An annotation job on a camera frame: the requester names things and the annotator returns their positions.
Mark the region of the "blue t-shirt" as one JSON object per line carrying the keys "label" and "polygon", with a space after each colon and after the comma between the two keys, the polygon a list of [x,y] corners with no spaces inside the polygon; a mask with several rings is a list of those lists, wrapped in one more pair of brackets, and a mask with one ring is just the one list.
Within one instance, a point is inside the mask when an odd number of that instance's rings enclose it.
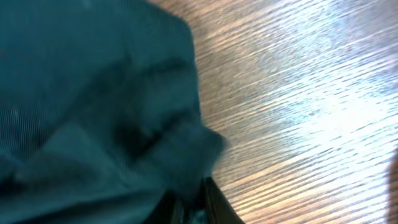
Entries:
{"label": "blue t-shirt", "polygon": [[1,2],[1,222],[142,223],[224,149],[193,37],[147,1]]}

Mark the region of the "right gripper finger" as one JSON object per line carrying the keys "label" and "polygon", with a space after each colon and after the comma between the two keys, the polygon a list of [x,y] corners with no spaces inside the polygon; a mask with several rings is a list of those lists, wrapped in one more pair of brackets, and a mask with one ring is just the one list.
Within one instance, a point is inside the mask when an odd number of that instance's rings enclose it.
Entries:
{"label": "right gripper finger", "polygon": [[202,179],[192,201],[176,201],[174,223],[244,224],[211,177]]}

